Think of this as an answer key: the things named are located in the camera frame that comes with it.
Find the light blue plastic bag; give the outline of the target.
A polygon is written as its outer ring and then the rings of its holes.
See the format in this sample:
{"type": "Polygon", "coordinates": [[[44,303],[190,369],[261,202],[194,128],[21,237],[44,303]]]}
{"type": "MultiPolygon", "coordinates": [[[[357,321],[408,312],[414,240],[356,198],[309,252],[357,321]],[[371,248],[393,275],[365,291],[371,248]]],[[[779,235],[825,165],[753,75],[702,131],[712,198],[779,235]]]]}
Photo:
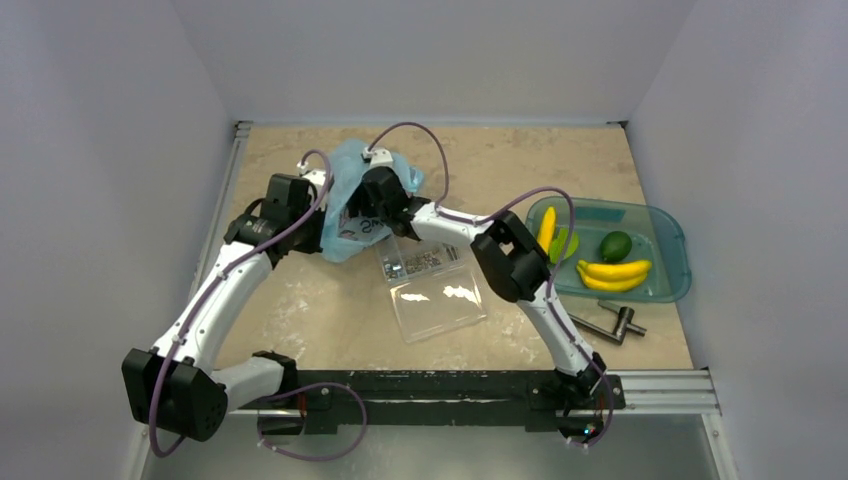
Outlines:
{"type": "Polygon", "coordinates": [[[332,185],[325,195],[325,218],[320,246],[322,257],[342,263],[393,235],[375,215],[352,213],[347,205],[367,167],[361,154],[366,143],[347,139],[329,154],[332,185]]]}

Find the yellow fake squash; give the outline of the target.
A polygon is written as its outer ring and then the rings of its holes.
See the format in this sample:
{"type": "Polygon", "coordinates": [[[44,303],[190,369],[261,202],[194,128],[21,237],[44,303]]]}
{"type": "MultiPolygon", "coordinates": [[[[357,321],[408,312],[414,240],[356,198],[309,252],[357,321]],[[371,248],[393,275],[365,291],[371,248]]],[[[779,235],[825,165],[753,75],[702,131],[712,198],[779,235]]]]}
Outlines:
{"type": "Polygon", "coordinates": [[[544,253],[548,253],[556,233],[557,212],[553,206],[548,206],[542,216],[536,241],[544,253]]]}

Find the green fake fruit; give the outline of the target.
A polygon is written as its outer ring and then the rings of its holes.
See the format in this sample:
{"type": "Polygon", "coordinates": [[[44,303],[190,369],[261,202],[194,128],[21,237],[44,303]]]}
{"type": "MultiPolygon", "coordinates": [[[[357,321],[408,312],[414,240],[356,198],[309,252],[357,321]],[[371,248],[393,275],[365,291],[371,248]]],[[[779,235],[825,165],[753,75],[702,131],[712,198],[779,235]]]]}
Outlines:
{"type": "Polygon", "coordinates": [[[567,228],[559,228],[554,234],[549,248],[548,257],[551,264],[571,257],[579,248],[580,237],[577,232],[570,234],[567,228]]]}

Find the yellow fake banana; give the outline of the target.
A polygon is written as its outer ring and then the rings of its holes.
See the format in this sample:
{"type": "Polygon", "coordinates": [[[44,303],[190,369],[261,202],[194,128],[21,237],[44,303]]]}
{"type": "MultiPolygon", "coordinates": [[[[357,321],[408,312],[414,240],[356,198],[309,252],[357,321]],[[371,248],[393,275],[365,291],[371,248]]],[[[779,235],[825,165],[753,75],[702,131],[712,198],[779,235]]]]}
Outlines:
{"type": "Polygon", "coordinates": [[[623,264],[589,263],[579,260],[576,270],[584,286],[596,291],[623,293],[642,285],[652,270],[649,260],[623,264]]]}

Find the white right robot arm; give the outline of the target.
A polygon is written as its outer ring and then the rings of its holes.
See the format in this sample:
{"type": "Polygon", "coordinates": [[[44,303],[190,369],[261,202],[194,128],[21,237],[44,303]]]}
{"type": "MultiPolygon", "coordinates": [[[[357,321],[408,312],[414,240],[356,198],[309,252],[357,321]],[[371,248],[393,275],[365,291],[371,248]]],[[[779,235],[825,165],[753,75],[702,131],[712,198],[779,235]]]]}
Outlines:
{"type": "Polygon", "coordinates": [[[400,237],[469,247],[489,288],[524,313],[547,347],[555,390],[566,409],[614,408],[615,388],[606,365],[555,293],[548,254],[509,208],[488,216],[442,209],[407,192],[391,167],[368,170],[356,184],[353,201],[355,212],[375,215],[400,237]]]}

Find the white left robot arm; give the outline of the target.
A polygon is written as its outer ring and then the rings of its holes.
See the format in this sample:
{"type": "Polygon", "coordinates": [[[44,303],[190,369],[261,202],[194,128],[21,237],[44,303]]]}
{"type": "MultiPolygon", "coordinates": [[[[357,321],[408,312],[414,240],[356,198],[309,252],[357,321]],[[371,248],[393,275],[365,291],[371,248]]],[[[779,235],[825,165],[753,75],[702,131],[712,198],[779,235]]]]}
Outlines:
{"type": "Polygon", "coordinates": [[[209,274],[174,324],[147,350],[133,349],[121,372],[135,420],[151,430],[208,440],[227,413],[263,399],[284,409],[297,399],[292,359],[268,351],[234,367],[216,360],[247,301],[290,252],[321,250],[327,175],[275,174],[266,194],[227,228],[209,274]]]}

